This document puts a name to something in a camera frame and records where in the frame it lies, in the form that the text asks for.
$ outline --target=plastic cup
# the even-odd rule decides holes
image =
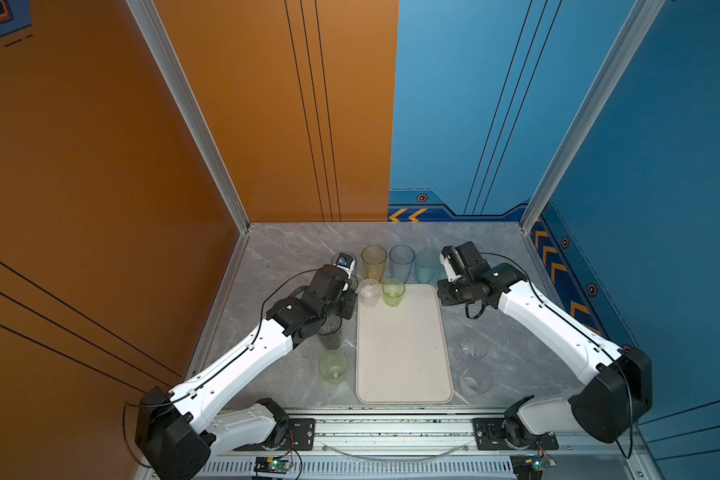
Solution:
[[[389,272],[392,278],[399,278],[403,283],[407,283],[413,270],[414,258],[416,253],[410,246],[395,245],[389,251]]]
[[[459,387],[467,396],[486,393],[494,385],[494,370],[489,364],[475,360],[467,364],[461,371]]]
[[[328,383],[338,385],[347,378],[347,357],[338,350],[329,350],[320,357],[317,369]]]
[[[458,354],[456,355],[456,361],[461,365],[467,365],[473,360],[485,358],[487,354],[487,341],[480,341],[474,336],[462,336],[458,342]]]
[[[365,278],[373,278],[381,283],[384,267],[387,264],[387,251],[380,245],[368,245],[360,253],[365,268]]]
[[[416,283],[430,283],[440,271],[440,253],[432,249],[423,250],[416,254],[415,263],[414,278]]]
[[[373,278],[360,282],[358,286],[358,296],[360,303],[369,308],[373,308],[378,303],[378,298],[382,295],[382,284]]]
[[[332,315],[320,326],[317,336],[326,350],[336,350],[342,345],[342,318]]]
[[[405,293],[405,283],[399,278],[391,278],[384,282],[382,291],[384,292],[384,303],[389,306],[400,305],[403,293]]]

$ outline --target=plastic tray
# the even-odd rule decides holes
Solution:
[[[400,305],[358,302],[355,391],[367,404],[447,403],[454,394],[438,294],[405,286]]]

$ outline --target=gray marble surface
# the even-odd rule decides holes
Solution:
[[[527,237],[512,223],[325,223],[254,224],[240,270],[226,303],[223,317],[212,338],[205,365],[208,366],[240,341],[259,321],[261,304],[289,276],[330,263],[339,251],[358,258],[358,275],[363,278],[360,252],[366,245],[379,244],[388,250],[406,244],[416,252],[423,248],[441,250],[446,245],[473,241],[480,251],[491,251],[516,260],[530,278],[551,299],[557,295],[542,271],[538,256],[532,254]],[[503,259],[486,256],[491,265]],[[299,285],[308,284],[312,274],[298,276],[270,300],[282,298]],[[454,407],[505,408],[527,395],[547,396],[569,392],[580,384],[566,365],[538,338],[515,320],[491,308],[481,318],[470,320],[463,306],[441,307],[448,346]],[[285,408],[362,406],[355,396],[355,317],[342,326],[342,345],[349,369],[346,381],[334,386],[317,371],[317,362],[326,351],[313,337],[288,356],[271,364],[228,405],[243,408],[263,397],[274,398]],[[462,339],[477,339],[488,345],[481,361],[493,372],[494,384],[484,394],[470,396],[460,383]]]

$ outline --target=orange wall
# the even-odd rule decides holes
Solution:
[[[1,265],[0,292],[166,389],[236,228],[125,2],[31,8],[0,50],[0,260],[168,368]],[[1,295],[0,323],[135,387],[0,328],[0,479],[132,475],[121,408],[158,382]]]
[[[251,221],[386,219],[398,2],[155,4]]]

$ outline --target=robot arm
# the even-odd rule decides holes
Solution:
[[[533,288],[509,264],[489,267],[472,242],[446,246],[441,262],[447,280],[438,282],[443,305],[480,302],[528,328],[555,352],[584,389],[571,398],[522,398],[504,414],[508,441],[522,448],[534,436],[584,430],[612,443],[653,404],[650,358],[637,348],[622,350],[586,328]]]
[[[326,318],[352,317],[357,295],[349,286],[356,263],[353,255],[339,254],[308,286],[275,302],[258,327],[211,366],[168,393],[155,387],[142,397],[136,445],[160,478],[192,478],[214,453],[280,444],[288,415],[270,398],[217,414],[261,371],[316,334]]]

